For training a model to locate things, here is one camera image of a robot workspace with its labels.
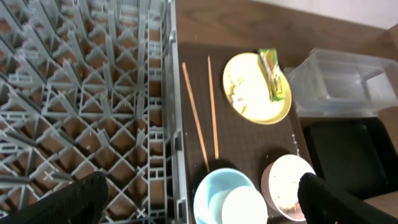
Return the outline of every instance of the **white wall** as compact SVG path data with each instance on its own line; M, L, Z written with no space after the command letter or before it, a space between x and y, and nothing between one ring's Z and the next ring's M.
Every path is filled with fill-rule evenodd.
M389 29L398 24L398 0L255 0Z

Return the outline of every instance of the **dishwasher rack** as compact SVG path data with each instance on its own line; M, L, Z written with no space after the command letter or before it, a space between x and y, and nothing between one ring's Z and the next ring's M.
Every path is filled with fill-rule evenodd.
M101 223L186 223L174 0L0 12L1 215L100 170Z

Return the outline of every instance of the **brown tray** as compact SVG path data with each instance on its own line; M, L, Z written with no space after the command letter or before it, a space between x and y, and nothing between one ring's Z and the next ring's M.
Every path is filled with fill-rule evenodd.
M187 64L210 169L232 167L240 170L261 191L260 179L264 169L284 154L296 154L297 145L289 118L291 116L286 116L286 118L277 124L260 125L243 118L235 112L227 101L222 84L225 65L236 54L254 51L255 49L239 49L214 45L178 45L180 64L182 62L186 62ZM211 57L211 69L213 72L218 146L220 152L220 159L217 161L214 154L211 123L207 66L208 55ZM207 173L181 67L180 86L190 223L195 223L192 210L193 196L200 181ZM268 208L268 214L271 223L274 223L273 220L275 218L281 216L281 214L271 208Z

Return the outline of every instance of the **chopsticks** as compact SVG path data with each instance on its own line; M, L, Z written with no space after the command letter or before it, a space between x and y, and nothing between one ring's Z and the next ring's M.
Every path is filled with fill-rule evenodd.
M209 89L210 89L210 104L211 104L211 121L213 123L214 154L216 159L218 159L217 122L216 122L216 110L214 106L213 76L211 74L210 56L207 56L207 64L209 69Z
M187 66L185 65L185 62L182 63L182 70L183 70L184 77L185 77L185 84L187 84L187 90L188 90L189 100L191 102L193 118L194 118L195 124L197 126L197 131L198 131L199 141L200 141L200 147L201 147L201 153L203 154L203 159L205 160L205 165L206 165L207 172L210 172L209 163L207 161L207 153L206 153L206 149L205 149L205 142L203 141L203 136L201 134L201 128L200 128L200 123L199 123L197 107L195 106L195 101L193 100L191 83L189 82L189 76L188 76Z
M215 151L215 158L218 159L218 136L217 136L217 122L216 122L216 110L214 104L214 92L213 92L213 75L211 74L211 63L210 63L210 56L207 57L208 63L208 73L209 73L209 89L210 89L210 105L211 105L211 121L213 123L213 139L214 139L214 151ZM197 112L197 107L195 105L195 100L193 99L193 93L191 88L191 83L189 81L189 75L187 71L187 65L185 62L182 63L182 70L185 77L185 84L187 85L189 100L191 102L193 118L195 120L195 124L197 127L198 135L199 135L199 142L201 147L201 153L203 154L203 160L205 161L207 172L210 172L209 163L207 160L207 153L205 148L205 142L203 141L203 135L201 133L201 127Z

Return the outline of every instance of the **white bowl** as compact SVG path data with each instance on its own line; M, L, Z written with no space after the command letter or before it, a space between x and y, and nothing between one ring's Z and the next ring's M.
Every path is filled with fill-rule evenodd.
M222 224L266 224L267 220L266 201L254 187L238 187L224 201Z
M297 196L297 191L292 191L291 186L293 185L286 183L299 182L307 172L315 174L311 165L304 159L295 155L285 155L268 165L261 177L261 191L268 205L286 218L296 222L305 221L301 209L295 212L284 212L276 204L275 198L286 197L286 195Z
M193 214L196 223L217 223L216 219L220 219L222 204L226 196L230 191L243 186L254 188L250 179L238 170L222 168L209 173L200 182L193 199Z

